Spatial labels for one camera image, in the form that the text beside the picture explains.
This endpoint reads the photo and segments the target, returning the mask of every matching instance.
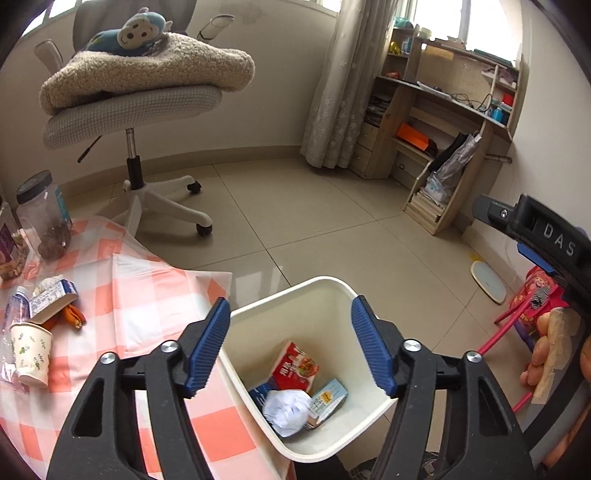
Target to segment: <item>blue packaging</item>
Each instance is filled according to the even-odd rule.
[[[265,382],[262,385],[259,385],[258,387],[248,391],[248,394],[251,396],[252,400],[261,413],[262,408],[265,405],[265,401],[267,400],[267,395],[271,390],[279,390],[275,384],[275,380],[272,378],[270,378],[268,382]]]

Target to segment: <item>snack bag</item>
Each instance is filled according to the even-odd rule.
[[[319,367],[294,342],[287,342],[277,358],[272,378],[279,390],[310,392]]]

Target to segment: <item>chair base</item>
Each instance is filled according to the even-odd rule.
[[[199,235],[208,235],[212,230],[212,219],[209,215],[185,207],[185,205],[176,203],[164,196],[182,188],[188,188],[190,191],[195,190],[194,187],[190,187],[195,183],[192,176],[185,175],[180,179],[144,183],[143,187],[134,190],[131,182],[125,180],[123,183],[125,193],[103,207],[98,211],[97,215],[115,219],[126,213],[123,226],[129,230],[132,236],[135,236],[142,212],[145,208],[149,208],[183,222],[195,223]]]

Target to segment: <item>baseboard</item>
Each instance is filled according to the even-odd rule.
[[[272,147],[224,148],[221,150],[203,150],[199,152],[181,153],[168,157],[151,158],[142,161],[144,175],[153,175],[165,171],[182,168],[201,167],[217,163],[230,163],[248,160],[272,160],[274,158],[297,158],[300,155],[299,145],[278,145]],[[109,170],[91,173],[79,179],[70,180],[60,185],[64,197],[73,197],[89,190],[112,185],[127,178],[127,167],[110,168]]]
[[[513,270],[507,261],[472,226],[466,228],[462,235],[462,240],[470,245],[491,266],[511,290],[517,291],[521,288],[523,280],[521,280],[517,272]]]
[[[462,212],[458,212],[456,218],[453,221],[455,227],[461,231],[462,233],[466,231],[466,229],[472,224],[474,220],[470,220],[466,215]]]

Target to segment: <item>chair armrest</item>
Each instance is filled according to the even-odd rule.
[[[52,75],[64,65],[64,59],[53,40],[42,41],[39,45],[35,46],[34,52]]]
[[[213,17],[207,25],[199,31],[197,34],[197,40],[202,41],[203,43],[211,42],[222,30],[229,27],[233,21],[234,15],[221,14]]]

